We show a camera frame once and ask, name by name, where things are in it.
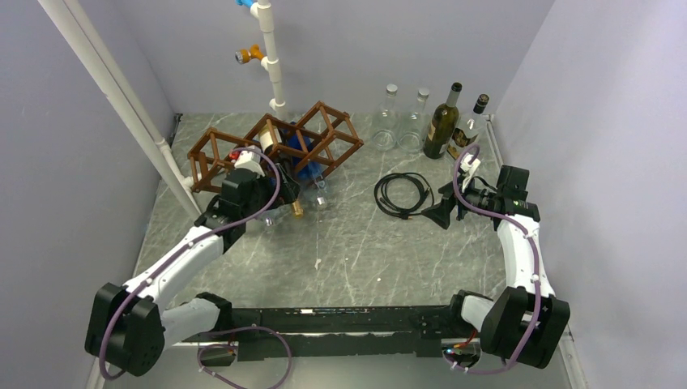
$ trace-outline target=empty glass bottle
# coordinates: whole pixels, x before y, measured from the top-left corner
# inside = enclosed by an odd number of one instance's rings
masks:
[[[386,99],[378,106],[372,118],[372,145],[382,152],[391,150],[396,145],[398,114],[394,111],[394,103],[398,90],[392,83],[386,85]]]
[[[425,141],[424,134],[429,121],[429,115],[425,114],[425,105],[429,97],[428,88],[417,90],[417,100],[410,108],[410,112],[401,115],[399,124],[399,147],[406,152],[419,152]]]

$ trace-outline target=vertical white pipe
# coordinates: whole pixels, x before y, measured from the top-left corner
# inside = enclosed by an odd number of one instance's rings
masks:
[[[287,121],[288,112],[286,111],[286,101],[284,101],[284,90],[281,83],[281,67],[275,45],[275,22],[272,18],[270,0],[258,0],[257,9],[260,30],[265,40],[265,51],[267,52],[267,71],[270,73],[272,91],[275,93],[275,98],[270,106],[276,111],[279,119]]]
[[[181,203],[192,219],[197,218],[200,215],[200,210],[184,191],[183,185],[167,164],[151,136],[147,133],[141,118],[126,99],[124,92],[120,89],[117,81],[109,72],[108,67],[93,47],[69,7],[62,0],[38,0],[38,2],[59,32],[64,36],[69,46],[74,50],[81,63],[86,67],[93,80],[96,81],[100,90],[105,94],[114,110],[126,125],[126,128],[129,129],[136,142],[139,143],[139,146],[155,166],[162,179],[167,183],[179,203]]]
[[[117,82],[117,85],[119,85],[119,88],[124,93],[124,96],[126,96],[126,99],[129,101],[131,106],[134,107],[134,111],[136,111],[139,118],[141,119],[141,122],[143,122],[143,125],[146,127],[146,130],[148,134],[150,134],[150,136],[152,137],[152,140],[155,141],[156,144],[165,142],[164,137],[157,129],[155,123],[153,123],[145,107],[143,107],[143,103],[141,103],[141,100],[139,100],[138,95],[136,95],[134,89],[129,84],[129,81],[124,76],[124,73],[122,73],[122,69],[114,60],[114,57],[109,52],[102,38],[100,38],[100,34],[93,26],[93,23],[91,23],[91,19],[88,18],[88,15],[86,15],[86,12],[81,7],[79,0],[64,0],[64,3],[66,4],[66,7],[69,9],[71,14],[74,16],[74,19],[76,19],[76,22],[83,30],[83,33],[91,42],[93,49],[96,50],[96,52],[100,56],[100,59],[102,59],[109,73]]]
[[[169,147],[169,144],[167,143],[167,139],[165,139],[160,133],[160,131],[157,129],[157,126],[152,121],[150,115],[148,114],[148,111],[143,106],[141,100],[139,100],[139,96],[136,94],[136,92],[134,92],[134,89],[131,87],[131,84],[129,84],[129,80],[126,79],[126,76],[124,76],[122,69],[117,64],[117,61],[114,60],[114,57],[108,50],[105,42],[100,37],[100,34],[96,30],[95,26],[93,26],[91,19],[88,18],[86,11],[84,11],[81,7],[79,0],[63,1],[67,9],[70,11],[72,16],[76,20],[76,23],[79,24],[79,27],[83,31],[83,34],[91,42],[93,49],[98,53],[98,56],[100,56],[100,59],[104,63],[105,67],[107,67],[107,70],[112,75],[115,82],[117,82],[117,85],[122,90],[122,93],[124,93],[124,96],[129,101],[129,104],[134,109],[136,114],[139,116],[139,119],[143,123],[145,130],[148,134],[150,134],[153,142],[155,142],[155,145],[160,149],[160,152],[164,156],[164,160],[167,161],[169,167],[174,172],[174,175],[177,176],[177,179],[183,185],[183,182],[185,181],[184,175],[181,174],[181,170],[179,170],[177,162],[172,157],[172,150]],[[195,199],[190,191],[190,188],[184,186],[184,189],[186,195],[189,196],[193,203],[195,203]]]

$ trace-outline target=marble table surface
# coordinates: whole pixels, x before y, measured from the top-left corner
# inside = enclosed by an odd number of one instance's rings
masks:
[[[172,145],[181,172],[190,174],[186,153],[209,126],[244,135],[261,116],[183,115]],[[373,133],[371,116],[354,113],[351,121],[367,141]],[[308,128],[323,127],[312,121]],[[480,146],[479,175],[493,184],[496,157],[486,137]],[[343,148],[335,144],[332,151],[337,155]],[[206,291],[236,307],[254,308],[447,304],[460,289],[497,296],[506,274],[501,244],[489,219],[470,214],[462,222],[453,219],[444,230],[422,216],[387,216],[374,202],[375,183],[392,172],[423,174],[438,198],[437,189],[450,180],[452,163],[449,156],[430,160],[422,153],[409,155],[398,148],[379,152],[366,144],[327,178],[327,209],[318,211],[314,202],[304,201],[301,219],[287,208],[271,227],[249,222],[245,235],[197,274],[170,306]],[[212,195],[196,194],[198,205],[205,208]],[[411,183],[398,181],[390,185],[390,197],[407,207],[418,194]],[[160,182],[136,273],[178,243],[192,223]]]

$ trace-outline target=black cable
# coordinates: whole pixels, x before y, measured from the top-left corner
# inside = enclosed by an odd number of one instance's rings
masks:
[[[473,178],[475,178],[475,179],[477,179],[477,180],[480,180],[480,181],[482,182],[482,185],[488,187],[489,189],[493,190],[494,192],[497,191],[495,187],[489,185],[489,183],[487,182],[487,180],[483,179],[482,177],[480,177],[480,176],[474,176]]]
[[[417,203],[410,208],[399,207],[389,200],[389,195],[387,194],[387,188],[389,184],[397,179],[403,179],[410,181],[417,188],[418,193],[420,193],[420,199]],[[419,173],[391,173],[382,177],[377,181],[377,185],[374,186],[374,201],[377,203],[379,209],[389,216],[398,217],[399,219],[408,220],[410,216],[417,216],[420,212],[416,212],[422,204],[425,203],[427,196],[432,196],[432,204],[434,205],[434,193],[432,187],[429,186],[427,179],[422,177]]]

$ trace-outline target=white wall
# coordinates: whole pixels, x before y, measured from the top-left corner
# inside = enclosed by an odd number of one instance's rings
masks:
[[[136,42],[103,35],[169,133]],[[38,2],[2,2],[0,53],[0,387],[81,388],[95,292],[131,275],[160,178]]]
[[[463,82],[461,108],[480,93],[498,106],[553,0],[275,0],[275,37],[287,106],[317,100],[369,112],[389,82],[400,103],[419,86],[429,106]],[[233,0],[117,0],[177,112],[265,112],[273,97],[256,62],[234,52],[259,43],[248,9]]]
[[[497,111],[593,388],[687,387],[686,20],[556,0]]]

